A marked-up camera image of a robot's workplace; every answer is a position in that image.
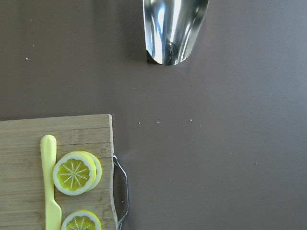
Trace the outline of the lemon slice under stack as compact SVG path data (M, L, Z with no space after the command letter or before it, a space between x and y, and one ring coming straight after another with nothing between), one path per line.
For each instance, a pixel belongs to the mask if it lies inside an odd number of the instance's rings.
M91 157L92 160L95 163L95 166L96 166L96 178L95 178L94 182L92 183L91 187L87 190L87 191L90 191L90 190L93 190L99 184L99 182L102 178L102 172L103 172L102 165L101 165L100 160L95 155L93 155L92 153L89 153L89 152L86 152L86 151L80 151L80 153L83 154L83 155L86 155L88 157Z

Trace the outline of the steel scoop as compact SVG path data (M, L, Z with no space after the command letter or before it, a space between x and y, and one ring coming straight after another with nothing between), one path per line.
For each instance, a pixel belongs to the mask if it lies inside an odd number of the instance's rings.
M145 46L158 64L177 65L190 57L208 0L144 0Z

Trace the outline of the lower lemon slice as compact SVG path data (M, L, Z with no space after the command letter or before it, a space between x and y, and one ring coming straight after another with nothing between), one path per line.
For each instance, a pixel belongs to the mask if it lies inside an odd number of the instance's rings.
M64 219L61 230L102 230L102 225L95 213L78 210Z

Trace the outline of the yellow plastic knife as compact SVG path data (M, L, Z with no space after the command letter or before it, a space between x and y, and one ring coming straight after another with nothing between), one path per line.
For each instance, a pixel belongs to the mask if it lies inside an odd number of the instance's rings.
M60 230L62 210L54 197L53 169L56 164L57 141L53 135L41 138L40 153L45 193L45 227L47 230Z

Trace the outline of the upper lemon slice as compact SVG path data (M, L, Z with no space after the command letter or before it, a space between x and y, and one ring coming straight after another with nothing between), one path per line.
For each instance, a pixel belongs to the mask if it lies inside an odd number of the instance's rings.
M65 154L53 169L55 187L69 196L89 191L96 176L96 165L92 157L77 151Z

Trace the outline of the bamboo cutting board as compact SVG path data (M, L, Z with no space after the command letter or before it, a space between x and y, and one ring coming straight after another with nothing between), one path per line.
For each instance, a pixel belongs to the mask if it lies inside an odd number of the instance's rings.
M57 158L68 152L87 151L101 162L101 181L77 196L55 191L62 217L85 209L95 213L102 228L117 228L113 198L112 117L80 115L2 121L0 124L0 227L3 230L43 230L45 196L40 140L51 134L57 140Z

